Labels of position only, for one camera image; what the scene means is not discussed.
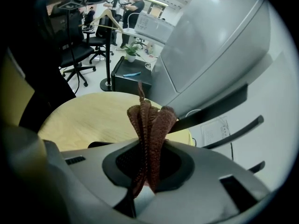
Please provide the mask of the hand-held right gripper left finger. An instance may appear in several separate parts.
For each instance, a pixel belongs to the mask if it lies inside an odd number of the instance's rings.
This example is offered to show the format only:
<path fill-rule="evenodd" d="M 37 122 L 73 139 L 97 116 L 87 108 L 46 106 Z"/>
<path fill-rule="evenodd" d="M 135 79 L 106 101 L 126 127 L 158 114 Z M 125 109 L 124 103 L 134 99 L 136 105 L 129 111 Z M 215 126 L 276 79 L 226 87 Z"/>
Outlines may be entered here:
<path fill-rule="evenodd" d="M 83 156 L 85 160 L 71 164 L 70 169 L 92 194 L 114 207 L 126 196 L 128 190 L 114 185 L 107 178 L 102 168 L 103 160 L 110 153 L 137 142 L 138 139 L 131 139 L 101 147 L 64 151 L 61 154 L 65 159 Z"/>

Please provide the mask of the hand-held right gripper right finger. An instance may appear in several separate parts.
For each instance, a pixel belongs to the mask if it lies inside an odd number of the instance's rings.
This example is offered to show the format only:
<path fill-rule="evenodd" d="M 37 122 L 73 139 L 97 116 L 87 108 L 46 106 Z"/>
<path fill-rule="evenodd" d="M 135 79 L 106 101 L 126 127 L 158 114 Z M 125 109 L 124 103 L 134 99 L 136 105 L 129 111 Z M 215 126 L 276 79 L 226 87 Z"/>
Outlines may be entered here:
<path fill-rule="evenodd" d="M 226 156 L 168 141 L 194 161 L 192 176 L 177 190 L 159 192 L 140 213 L 147 224 L 245 224 L 269 199 L 268 188 Z"/>

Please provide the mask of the brown cloth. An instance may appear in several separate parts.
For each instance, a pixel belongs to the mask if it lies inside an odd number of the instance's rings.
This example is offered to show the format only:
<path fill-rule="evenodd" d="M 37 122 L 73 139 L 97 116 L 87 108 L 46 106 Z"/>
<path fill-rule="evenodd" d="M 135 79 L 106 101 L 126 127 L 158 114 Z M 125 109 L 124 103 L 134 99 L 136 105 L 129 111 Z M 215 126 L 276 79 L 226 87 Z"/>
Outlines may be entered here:
<path fill-rule="evenodd" d="M 157 108 L 145 98 L 142 83 L 138 82 L 139 105 L 127 110 L 127 116 L 139 138 L 141 164 L 133 179 L 133 197 L 137 198 L 147 184 L 155 193 L 159 182 L 161 149 L 166 135 L 177 122 L 173 108 Z"/>

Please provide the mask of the black router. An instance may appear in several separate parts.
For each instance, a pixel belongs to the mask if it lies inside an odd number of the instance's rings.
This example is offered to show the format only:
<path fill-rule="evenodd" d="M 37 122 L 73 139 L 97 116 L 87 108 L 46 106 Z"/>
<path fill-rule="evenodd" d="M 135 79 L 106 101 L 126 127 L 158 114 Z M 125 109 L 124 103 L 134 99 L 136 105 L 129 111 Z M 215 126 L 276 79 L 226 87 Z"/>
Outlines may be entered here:
<path fill-rule="evenodd" d="M 217 102 L 207 106 L 203 110 L 197 111 L 196 113 L 183 118 L 175 123 L 173 128 L 169 131 L 169 133 L 174 133 L 176 131 L 181 131 L 185 128 L 190 128 L 195 125 L 199 125 L 201 123 L 204 123 L 206 121 L 209 121 L 213 118 L 216 118 L 233 108 L 237 107 L 238 105 L 244 103 L 247 100 L 247 89 L 248 85 L 243 85 L 242 87 L 238 88 L 237 90 L 231 92 L 227 96 L 223 97 L 222 99 L 218 100 Z M 140 92 L 140 102 L 141 104 L 144 103 L 145 101 L 149 101 L 145 99 L 144 93 L 141 90 Z M 260 124 L 264 122 L 264 119 L 262 115 L 258 116 L 256 119 L 254 119 L 252 122 L 250 122 L 248 125 L 246 125 L 244 128 L 239 130 L 238 132 L 221 139 L 218 142 L 212 143 L 211 145 L 207 145 L 204 148 L 205 149 L 214 149 L 220 146 L 223 146 L 227 143 L 231 143 L 232 141 L 246 135 L 250 131 L 252 131 L 254 128 L 258 127 Z M 109 142 L 99 142 L 95 141 L 92 142 L 88 148 L 93 148 L 93 147 L 101 147 L 105 145 L 110 145 L 112 143 Z M 160 178 L 166 178 L 169 177 L 170 174 L 174 174 L 175 171 L 178 171 L 179 168 L 179 163 L 181 164 L 182 162 L 178 161 L 178 158 L 175 158 L 174 163 L 168 163 L 164 162 L 161 164 L 162 171 L 160 171 L 160 174 L 162 175 Z M 265 167 L 265 161 L 262 161 L 261 163 L 255 165 L 254 167 L 248 169 L 247 171 L 250 172 L 251 174 L 255 174 L 262 170 Z"/>

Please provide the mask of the wooden clothes hanger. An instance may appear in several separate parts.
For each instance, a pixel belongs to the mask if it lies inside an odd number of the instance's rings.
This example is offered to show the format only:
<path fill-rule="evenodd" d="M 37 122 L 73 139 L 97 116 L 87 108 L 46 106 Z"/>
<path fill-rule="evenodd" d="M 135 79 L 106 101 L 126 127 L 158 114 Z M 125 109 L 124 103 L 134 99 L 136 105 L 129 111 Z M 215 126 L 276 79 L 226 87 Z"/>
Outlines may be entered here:
<path fill-rule="evenodd" d="M 106 26 L 106 25 L 96 24 L 97 21 L 99 21 L 100 19 L 104 18 L 105 16 L 107 16 L 110 19 L 110 21 L 115 25 L 115 27 L 113 27 L 112 25 Z M 119 31 L 120 33 L 124 33 L 122 27 L 119 25 L 119 23 L 113 17 L 112 11 L 110 9 L 104 10 L 103 13 L 99 17 L 95 18 L 90 23 L 90 25 L 91 26 L 104 27 L 104 28 L 110 28 L 110 29 Z"/>

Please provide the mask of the black mesh office chair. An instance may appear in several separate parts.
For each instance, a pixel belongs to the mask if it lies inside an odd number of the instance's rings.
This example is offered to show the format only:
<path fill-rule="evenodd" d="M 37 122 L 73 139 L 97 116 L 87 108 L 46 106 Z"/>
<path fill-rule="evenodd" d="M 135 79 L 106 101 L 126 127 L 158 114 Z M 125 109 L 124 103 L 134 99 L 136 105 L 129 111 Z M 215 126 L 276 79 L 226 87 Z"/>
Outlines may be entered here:
<path fill-rule="evenodd" d="M 96 67 L 94 65 L 82 65 L 82 61 L 94 52 L 92 47 L 90 47 L 86 42 L 83 42 L 83 39 L 83 33 L 79 29 L 69 28 L 69 30 L 66 30 L 66 37 L 60 42 L 60 54 L 62 57 L 60 67 L 62 69 L 72 67 L 71 69 L 64 70 L 62 73 L 63 77 L 69 73 L 69 76 L 66 79 L 67 82 L 69 82 L 73 76 L 77 76 L 78 79 L 82 79 L 83 85 L 87 87 L 88 82 L 81 74 L 81 71 L 96 71 Z"/>
<path fill-rule="evenodd" d="M 84 29 L 83 33 L 86 34 L 85 43 L 94 47 L 93 57 L 89 60 L 89 64 L 92 64 L 93 59 L 96 56 L 106 59 L 106 42 L 107 42 L 107 28 L 109 18 L 107 16 L 101 18 L 98 24 L 95 24 L 97 30 Z"/>

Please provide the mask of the person's black shirt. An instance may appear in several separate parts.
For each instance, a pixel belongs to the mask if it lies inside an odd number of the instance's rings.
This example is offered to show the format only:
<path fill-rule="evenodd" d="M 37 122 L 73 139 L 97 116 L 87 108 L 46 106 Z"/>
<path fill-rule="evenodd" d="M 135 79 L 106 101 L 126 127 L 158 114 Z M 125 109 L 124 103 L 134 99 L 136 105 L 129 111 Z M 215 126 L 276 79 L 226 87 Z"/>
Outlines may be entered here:
<path fill-rule="evenodd" d="M 8 48 L 34 90 L 19 124 L 38 132 L 47 117 L 75 94 L 59 70 L 62 58 L 46 0 L 8 1 Z"/>

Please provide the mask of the black coat stand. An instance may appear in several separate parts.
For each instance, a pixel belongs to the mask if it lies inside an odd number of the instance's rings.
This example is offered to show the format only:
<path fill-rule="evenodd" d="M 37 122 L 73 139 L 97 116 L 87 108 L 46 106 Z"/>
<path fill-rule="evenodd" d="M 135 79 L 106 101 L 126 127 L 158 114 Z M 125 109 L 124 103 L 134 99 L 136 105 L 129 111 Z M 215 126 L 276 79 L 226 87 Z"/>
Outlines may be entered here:
<path fill-rule="evenodd" d="M 118 3 L 119 0 L 114 0 L 113 6 L 112 6 L 112 14 L 113 17 L 116 14 L 116 5 Z M 108 20 L 108 25 L 112 25 L 113 27 L 115 27 L 115 25 L 110 21 L 110 19 Z M 111 76 L 110 76 L 110 46 L 111 46 L 111 37 L 112 37 L 112 29 L 107 28 L 107 42 L 106 42 L 106 78 L 104 78 L 101 82 L 100 82 L 100 88 L 103 91 L 112 91 L 112 84 L 111 84 Z"/>

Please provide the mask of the potted green plant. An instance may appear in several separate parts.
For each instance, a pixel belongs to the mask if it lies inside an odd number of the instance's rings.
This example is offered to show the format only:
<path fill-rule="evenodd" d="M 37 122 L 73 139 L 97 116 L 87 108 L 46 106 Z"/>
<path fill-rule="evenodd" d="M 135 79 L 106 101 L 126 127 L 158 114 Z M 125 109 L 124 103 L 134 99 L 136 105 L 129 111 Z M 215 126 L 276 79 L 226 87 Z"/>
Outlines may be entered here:
<path fill-rule="evenodd" d="M 139 45 L 136 42 L 125 45 L 124 50 L 126 52 L 126 58 L 130 63 L 134 62 L 135 59 L 140 56 L 138 54 Z"/>

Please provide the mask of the silver refrigerator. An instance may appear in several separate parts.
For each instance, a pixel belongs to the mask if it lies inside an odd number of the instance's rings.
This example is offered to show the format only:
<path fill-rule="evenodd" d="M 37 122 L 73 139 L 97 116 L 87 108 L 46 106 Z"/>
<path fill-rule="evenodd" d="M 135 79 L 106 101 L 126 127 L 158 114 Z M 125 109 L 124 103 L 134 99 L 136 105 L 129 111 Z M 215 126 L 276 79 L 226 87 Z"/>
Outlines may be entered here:
<path fill-rule="evenodd" d="M 152 69 L 149 99 L 184 115 L 243 77 L 270 37 L 267 0 L 192 0 Z"/>

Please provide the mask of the white wall network box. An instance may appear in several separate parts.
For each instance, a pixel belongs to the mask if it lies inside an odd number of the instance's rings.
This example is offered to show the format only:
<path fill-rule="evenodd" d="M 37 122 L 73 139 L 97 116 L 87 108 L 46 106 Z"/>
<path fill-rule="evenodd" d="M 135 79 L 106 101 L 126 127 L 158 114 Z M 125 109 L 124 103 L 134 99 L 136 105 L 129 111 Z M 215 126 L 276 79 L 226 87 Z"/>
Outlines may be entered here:
<path fill-rule="evenodd" d="M 230 136 L 226 117 L 218 118 L 201 126 L 203 146 L 208 146 Z"/>

